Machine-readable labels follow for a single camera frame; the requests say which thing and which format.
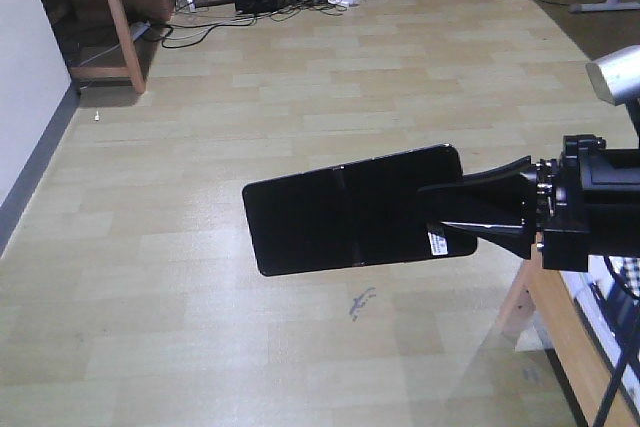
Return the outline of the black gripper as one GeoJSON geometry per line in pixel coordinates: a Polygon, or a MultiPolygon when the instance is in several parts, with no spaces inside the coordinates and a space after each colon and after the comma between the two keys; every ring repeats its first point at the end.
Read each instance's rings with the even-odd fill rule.
{"type": "MultiPolygon", "coordinates": [[[[517,207],[536,201],[537,250],[542,267],[556,271],[588,269],[590,222],[582,183],[581,163],[605,148],[593,134],[570,135],[563,140],[558,159],[530,156],[460,180],[422,187],[417,196],[431,205],[517,207]]],[[[524,226],[465,222],[430,222],[426,227],[426,259],[474,254],[478,240],[497,245],[521,259],[531,258],[535,233],[524,226]]]]}

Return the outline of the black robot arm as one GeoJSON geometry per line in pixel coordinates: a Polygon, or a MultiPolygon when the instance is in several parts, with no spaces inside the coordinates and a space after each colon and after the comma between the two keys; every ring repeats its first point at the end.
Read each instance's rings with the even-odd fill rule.
{"type": "Polygon", "coordinates": [[[417,192],[430,224],[479,237],[522,259],[540,243],[548,270],[585,272],[592,256],[639,254],[639,151],[572,135],[557,159],[523,157],[417,192]]]}

